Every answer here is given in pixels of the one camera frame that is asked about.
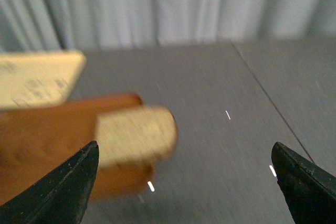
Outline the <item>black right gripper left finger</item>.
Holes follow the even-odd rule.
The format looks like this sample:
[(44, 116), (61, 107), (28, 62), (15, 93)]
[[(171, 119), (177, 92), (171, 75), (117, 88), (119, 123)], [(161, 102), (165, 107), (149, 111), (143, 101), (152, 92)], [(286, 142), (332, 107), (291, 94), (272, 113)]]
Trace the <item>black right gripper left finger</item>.
[(99, 146), (77, 153), (1, 206), (1, 223), (81, 223), (94, 186)]

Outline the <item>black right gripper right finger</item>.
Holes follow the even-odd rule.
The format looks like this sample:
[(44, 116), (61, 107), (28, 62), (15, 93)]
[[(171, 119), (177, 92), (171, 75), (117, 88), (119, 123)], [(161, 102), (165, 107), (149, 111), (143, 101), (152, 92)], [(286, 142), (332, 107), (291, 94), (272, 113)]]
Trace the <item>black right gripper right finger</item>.
[(271, 160), (295, 223), (335, 223), (335, 177), (276, 142)]

